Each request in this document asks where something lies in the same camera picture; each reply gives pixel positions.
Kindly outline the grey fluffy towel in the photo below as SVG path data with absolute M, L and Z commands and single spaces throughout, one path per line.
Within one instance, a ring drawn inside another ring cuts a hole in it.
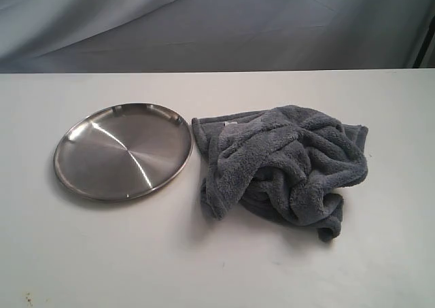
M 278 224 L 314 228 L 329 242 L 341 233 L 338 189 L 368 175 L 367 127 L 306 107 L 195 118 L 192 132 L 207 160 L 201 209 L 216 220 L 241 205 Z

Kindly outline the round stainless steel plate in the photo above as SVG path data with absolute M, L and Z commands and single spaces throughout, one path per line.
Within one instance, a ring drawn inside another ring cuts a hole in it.
M 56 147 L 53 167 L 74 194 L 115 203 L 166 186 L 192 148 L 189 124 L 180 114 L 157 104 L 125 103 L 72 126 Z

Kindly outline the grey backdrop cloth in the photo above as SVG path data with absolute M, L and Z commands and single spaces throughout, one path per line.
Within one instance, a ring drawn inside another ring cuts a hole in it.
M 4 73 L 410 66 L 434 0 L 1 0 Z

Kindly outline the dark stand at right edge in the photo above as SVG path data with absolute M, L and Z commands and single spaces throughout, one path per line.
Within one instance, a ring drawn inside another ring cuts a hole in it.
M 421 64 L 422 64 L 422 62 L 423 62 L 423 60 L 428 52 L 428 49 L 429 49 L 430 44 L 432 42 L 432 39 L 434 37 L 434 21 L 435 21 L 435 16 L 433 16 L 431 21 L 430 21 L 429 27 L 427 29 L 427 32 L 425 34 L 425 37 L 424 37 L 423 42 L 421 44 L 421 47 L 420 47 L 420 49 L 417 53 L 416 59 L 413 63 L 413 66 L 412 66 L 413 69 L 420 68 L 420 66 L 421 66 Z

